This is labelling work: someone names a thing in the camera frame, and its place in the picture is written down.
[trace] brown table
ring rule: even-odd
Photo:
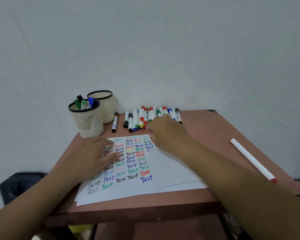
[[[259,173],[229,142],[231,138],[235,138],[278,179],[280,185],[295,195],[300,195],[300,185],[214,110],[181,111],[181,118],[183,125],[194,139],[252,172]],[[127,129],[123,128],[123,123],[124,114],[121,114],[116,133],[111,132],[112,123],[105,124],[101,137],[111,138],[147,133],[146,130],[141,129],[130,134]],[[59,161],[63,160],[82,140],[83,138],[77,134]],[[46,219],[45,224],[48,227],[119,220],[188,218],[225,212],[222,204],[208,188],[144,194],[82,206],[76,206],[76,202],[74,202],[77,190],[78,186],[72,189],[56,208],[54,214]]]

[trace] white wall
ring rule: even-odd
[[[100,89],[215,109],[300,177],[300,0],[0,0],[0,182],[49,171]]]

